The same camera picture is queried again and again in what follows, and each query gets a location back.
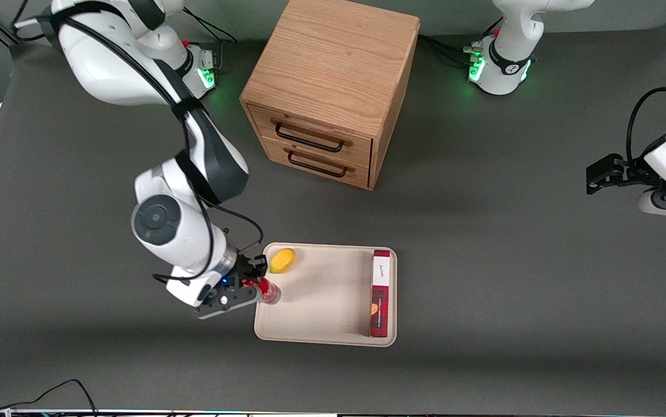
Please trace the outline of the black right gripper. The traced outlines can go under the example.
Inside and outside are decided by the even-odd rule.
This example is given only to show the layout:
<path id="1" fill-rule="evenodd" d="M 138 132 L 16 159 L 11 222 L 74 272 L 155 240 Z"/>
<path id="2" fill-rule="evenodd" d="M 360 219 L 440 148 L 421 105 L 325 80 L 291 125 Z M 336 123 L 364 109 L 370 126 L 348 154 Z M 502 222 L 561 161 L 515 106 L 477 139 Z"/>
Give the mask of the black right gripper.
<path id="1" fill-rule="evenodd" d="M 264 254 L 254 258 L 237 254 L 233 262 L 222 259 L 217 264 L 217 272 L 220 273 L 217 292 L 242 288 L 242 295 L 248 296 L 253 302 L 259 302 L 262 298 L 261 276 L 265 276 L 268 270 L 269 264 Z"/>

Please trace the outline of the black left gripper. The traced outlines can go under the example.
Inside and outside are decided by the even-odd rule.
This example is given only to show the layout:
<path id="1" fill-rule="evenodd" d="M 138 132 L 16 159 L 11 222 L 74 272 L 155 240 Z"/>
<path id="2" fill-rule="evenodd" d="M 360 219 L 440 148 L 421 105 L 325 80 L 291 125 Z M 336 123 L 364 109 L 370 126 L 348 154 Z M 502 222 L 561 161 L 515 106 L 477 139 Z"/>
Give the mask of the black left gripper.
<path id="1" fill-rule="evenodd" d="M 660 176 L 650 168 L 643 156 L 627 161 L 620 154 L 611 153 L 587 167 L 587 195 L 611 186 L 659 187 L 660 184 Z"/>

